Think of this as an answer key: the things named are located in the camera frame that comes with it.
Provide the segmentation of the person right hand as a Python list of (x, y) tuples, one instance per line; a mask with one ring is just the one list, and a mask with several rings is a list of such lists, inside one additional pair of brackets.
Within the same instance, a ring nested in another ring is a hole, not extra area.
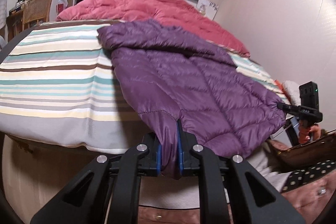
[(305, 127), (303, 121), (299, 122), (299, 134), (298, 134), (298, 142), (299, 144), (304, 144), (311, 139), (317, 140), (321, 137), (321, 128), (318, 124), (314, 124), (311, 127)]

